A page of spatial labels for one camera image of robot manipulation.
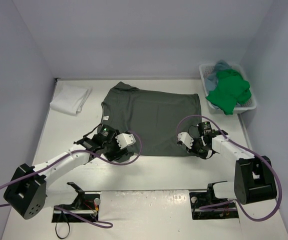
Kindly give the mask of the grey t shirt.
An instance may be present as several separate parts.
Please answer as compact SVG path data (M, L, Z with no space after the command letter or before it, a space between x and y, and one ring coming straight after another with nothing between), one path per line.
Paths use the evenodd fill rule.
M120 132L131 130L141 143L130 151L143 156L187 157L184 147L178 146L176 128L187 131L201 122L198 94L176 94L143 90L119 82L112 87L101 103L102 123Z

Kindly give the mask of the white t shirt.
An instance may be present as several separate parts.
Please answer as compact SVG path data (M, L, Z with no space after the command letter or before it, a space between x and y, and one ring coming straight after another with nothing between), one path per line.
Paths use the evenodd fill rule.
M63 114L76 116L82 111L91 91L92 89L88 87L64 84L50 102L50 108Z

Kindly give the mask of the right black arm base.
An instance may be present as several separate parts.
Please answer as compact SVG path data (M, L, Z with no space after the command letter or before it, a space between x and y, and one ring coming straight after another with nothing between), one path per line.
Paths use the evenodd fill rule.
M189 198L193 220L226 220L239 218L236 204L233 201L215 196L214 183L209 183L206 189L190 190Z

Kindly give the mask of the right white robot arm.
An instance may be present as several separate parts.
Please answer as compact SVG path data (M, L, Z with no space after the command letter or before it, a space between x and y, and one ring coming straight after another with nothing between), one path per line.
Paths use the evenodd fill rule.
M223 199L234 199L246 205L277 197L273 173L259 157L233 144L225 131L212 129L208 121L196 127L198 137L180 132L177 142L184 145L189 154L204 160L219 155L235 167L233 181L208 185L205 200L209 205L216 206Z

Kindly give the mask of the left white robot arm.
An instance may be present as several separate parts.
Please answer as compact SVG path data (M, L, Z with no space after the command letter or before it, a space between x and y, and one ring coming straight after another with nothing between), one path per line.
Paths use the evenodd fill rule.
M35 166L19 166L5 190L4 200L26 220L46 207L81 208L86 200L85 192L76 183L67 183L73 191L51 190L51 185L94 159L116 166L128 165L133 156L128 147L136 143L135 134L130 131L120 132L105 124L99 124L97 128L98 133L90 131L83 135L72 147L51 160Z

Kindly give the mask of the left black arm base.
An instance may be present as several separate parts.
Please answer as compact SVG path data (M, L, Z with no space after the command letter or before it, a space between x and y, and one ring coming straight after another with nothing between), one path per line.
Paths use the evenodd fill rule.
M71 186L75 192L77 193L76 198L71 204L61 204L60 208L71 211L73 214L78 215L82 218L85 218L91 222L98 222L98 213L99 213L99 205L96 204L96 201L100 201L99 193L86 193L82 190L77 184L74 182L68 182L67 185ZM59 210L54 209L52 222L55 223L55 234L58 239L64 240L70 234L70 223L81 223L82 220L72 216L71 214ZM66 236L60 236L58 233L58 223L64 223L68 226L68 233Z

